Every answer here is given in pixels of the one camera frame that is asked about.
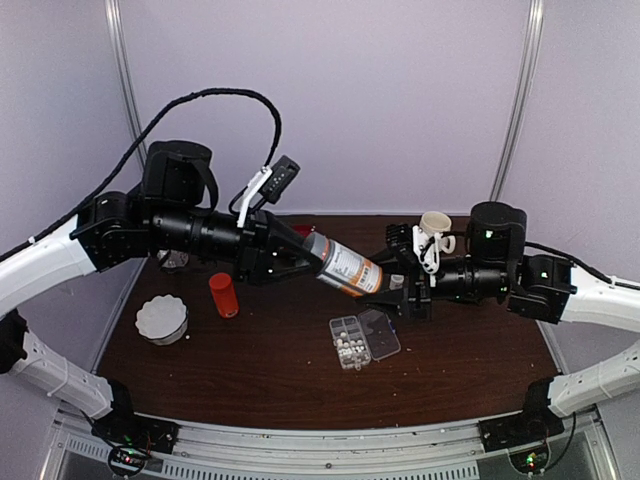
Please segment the grey lid pill bottle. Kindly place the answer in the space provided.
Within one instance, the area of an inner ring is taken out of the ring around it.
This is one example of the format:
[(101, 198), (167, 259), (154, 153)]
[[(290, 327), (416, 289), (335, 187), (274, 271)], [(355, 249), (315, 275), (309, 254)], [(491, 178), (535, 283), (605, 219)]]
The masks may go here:
[(352, 297), (380, 290), (383, 270), (370, 259), (317, 232), (305, 239), (304, 246), (320, 260), (317, 280)]

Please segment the clear plastic pill organizer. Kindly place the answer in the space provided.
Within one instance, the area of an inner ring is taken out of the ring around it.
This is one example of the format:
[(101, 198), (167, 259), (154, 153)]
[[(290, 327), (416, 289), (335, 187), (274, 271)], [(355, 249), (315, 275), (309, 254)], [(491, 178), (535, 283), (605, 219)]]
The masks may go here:
[(334, 349), (343, 370), (360, 370), (401, 351), (389, 316), (378, 310), (333, 318), (328, 322)]

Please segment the white pill bottle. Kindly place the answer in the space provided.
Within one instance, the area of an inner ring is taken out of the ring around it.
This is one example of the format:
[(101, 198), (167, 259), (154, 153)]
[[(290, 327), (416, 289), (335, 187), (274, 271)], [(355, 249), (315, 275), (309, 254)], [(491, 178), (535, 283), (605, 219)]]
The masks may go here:
[(404, 276), (399, 274), (393, 274), (389, 278), (389, 288), (391, 290), (400, 289), (404, 284)]

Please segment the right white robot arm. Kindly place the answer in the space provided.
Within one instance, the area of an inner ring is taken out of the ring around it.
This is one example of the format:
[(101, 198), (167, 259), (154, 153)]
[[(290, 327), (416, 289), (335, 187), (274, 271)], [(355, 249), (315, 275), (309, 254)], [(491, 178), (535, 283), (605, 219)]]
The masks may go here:
[(462, 232), (440, 212), (419, 224), (391, 224), (373, 262), (402, 287), (379, 288), (359, 303), (408, 318), (427, 318), (435, 300), (474, 303), (493, 298), (523, 318), (557, 325), (592, 323), (639, 330), (639, 285), (607, 276), (580, 259), (526, 239), (526, 213), (482, 202)]

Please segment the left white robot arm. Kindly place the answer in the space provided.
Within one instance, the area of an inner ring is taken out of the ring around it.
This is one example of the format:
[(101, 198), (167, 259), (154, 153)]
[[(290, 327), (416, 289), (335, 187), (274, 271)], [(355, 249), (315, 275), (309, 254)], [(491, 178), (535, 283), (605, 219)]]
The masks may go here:
[(299, 173), (287, 156), (264, 166), (245, 187), (235, 214), (216, 209), (219, 191), (212, 151), (189, 141), (149, 148), (141, 182), (130, 192), (107, 192), (39, 240), (1, 262), (1, 370), (74, 405), (123, 444), (144, 433), (128, 389), (95, 377), (38, 344), (17, 309), (68, 280), (104, 272), (160, 250), (227, 262), (235, 279), (258, 286), (317, 272), (303, 237), (251, 203), (276, 203)]

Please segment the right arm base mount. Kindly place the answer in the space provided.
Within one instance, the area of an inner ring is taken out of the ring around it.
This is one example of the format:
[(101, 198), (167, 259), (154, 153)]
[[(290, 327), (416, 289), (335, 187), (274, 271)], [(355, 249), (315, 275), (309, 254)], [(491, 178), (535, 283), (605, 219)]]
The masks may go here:
[(530, 384), (519, 413), (478, 423), (485, 452), (544, 441), (564, 432), (562, 418), (550, 410), (548, 394), (552, 380), (548, 377)]

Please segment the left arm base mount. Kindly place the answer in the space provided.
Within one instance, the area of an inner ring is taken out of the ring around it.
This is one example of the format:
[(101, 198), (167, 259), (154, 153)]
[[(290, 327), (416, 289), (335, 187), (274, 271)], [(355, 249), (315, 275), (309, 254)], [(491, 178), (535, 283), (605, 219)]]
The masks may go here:
[(128, 388), (116, 380), (108, 380), (107, 385), (112, 394), (111, 410), (91, 420), (92, 434), (112, 443), (171, 454), (179, 425), (136, 414)]

